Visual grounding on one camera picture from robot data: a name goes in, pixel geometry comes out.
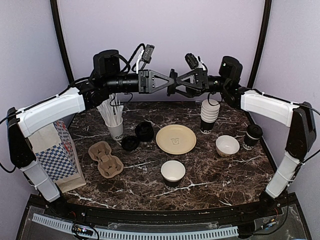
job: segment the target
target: black metal bar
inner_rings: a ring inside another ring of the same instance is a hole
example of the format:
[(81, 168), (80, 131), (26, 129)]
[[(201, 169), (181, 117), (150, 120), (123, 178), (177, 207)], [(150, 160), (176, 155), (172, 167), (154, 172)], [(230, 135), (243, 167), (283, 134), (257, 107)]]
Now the black metal bar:
[(75, 80), (75, 78), (74, 78), (74, 75), (71, 70), (71, 65), (69, 62), (68, 54), (67, 54), (64, 35), (62, 32), (62, 28), (61, 28), (58, 3), (57, 3), (57, 0), (50, 0), (50, 3), (51, 3), (51, 12), (52, 12), (53, 24), (54, 24), (54, 28), (55, 28), (55, 34), (56, 34), (56, 38), (58, 40), (58, 45), (60, 48), (60, 54), (62, 57), (65, 73), (66, 73), (66, 76), (69, 80), (69, 83), (72, 83)]
[(260, 29), (260, 35), (258, 44), (255, 51), (255, 56), (252, 64), (252, 69), (250, 73), (250, 77), (248, 80), (247, 87), (252, 89), (256, 80), (262, 52), (265, 45), (266, 35), (267, 35), (267, 29), (268, 29), (268, 23), (270, 18), (270, 12), (271, 12), (271, 3), (272, 0), (265, 0), (264, 2), (264, 10), (263, 10), (263, 17), (262, 17), (262, 24)]
[[(246, 117), (248, 118), (250, 124), (255, 124), (255, 121), (251, 117), (250, 113), (247, 111), (245, 111), (244, 113), (245, 113)], [(273, 171), (276, 172), (277, 171), (276, 162), (275, 162), (274, 158), (272, 157), (271, 152), (270, 152), (263, 137), (260, 138), (260, 144), (262, 146), (263, 151), (265, 152), (266, 157), (268, 158), (268, 160), (270, 162), (270, 165), (271, 165)]]

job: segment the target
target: beige plate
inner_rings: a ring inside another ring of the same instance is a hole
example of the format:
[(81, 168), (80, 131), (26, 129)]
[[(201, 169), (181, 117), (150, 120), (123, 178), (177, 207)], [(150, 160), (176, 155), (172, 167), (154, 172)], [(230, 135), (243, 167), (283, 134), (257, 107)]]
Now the beige plate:
[(174, 155), (190, 152), (197, 142), (196, 135), (190, 128), (178, 124), (161, 128), (155, 140), (159, 148)]

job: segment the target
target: white backdrop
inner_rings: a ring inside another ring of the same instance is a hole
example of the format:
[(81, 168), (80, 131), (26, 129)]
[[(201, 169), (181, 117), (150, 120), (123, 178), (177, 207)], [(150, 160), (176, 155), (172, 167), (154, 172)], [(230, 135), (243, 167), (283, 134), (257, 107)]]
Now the white backdrop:
[[(264, 9), (263, 0), (68, 0), (58, 1), (66, 48), (74, 77), (88, 76), (93, 56), (117, 49), (129, 59), (140, 43), (155, 46), (153, 69), (179, 75), (190, 69), (185, 55), (200, 55), (217, 75), (223, 56), (243, 64), (246, 86), (254, 60)], [(135, 95), (134, 101), (185, 100), (165, 92)]]

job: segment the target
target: dark brown marble surface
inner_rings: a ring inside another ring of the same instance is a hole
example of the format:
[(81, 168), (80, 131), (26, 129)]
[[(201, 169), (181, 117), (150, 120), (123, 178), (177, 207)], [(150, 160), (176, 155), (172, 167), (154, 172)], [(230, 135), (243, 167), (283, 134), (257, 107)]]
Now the dark brown marble surface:
[[(154, 140), (133, 152), (112, 140), (96, 109), (75, 116), (69, 131), (87, 184), (65, 193), (71, 203), (87, 206), (143, 211), (198, 210), (255, 202), (273, 176), (271, 165), (258, 143), (253, 150), (243, 147), (231, 157), (220, 157), (215, 141), (221, 135), (235, 137), (240, 145), (248, 119), (241, 111), (222, 103), (219, 117), (209, 135), (200, 132), (201, 104), (195, 102), (127, 103), (124, 107), (124, 135), (134, 135), (135, 127), (150, 121), (154, 132), (164, 126), (181, 124), (197, 137), (195, 148), (183, 155), (163, 152)], [(88, 149), (106, 141), (112, 154), (124, 164), (121, 174), (102, 177)], [(184, 164), (186, 174), (178, 188), (169, 190), (163, 183), (161, 165), (168, 160)]]

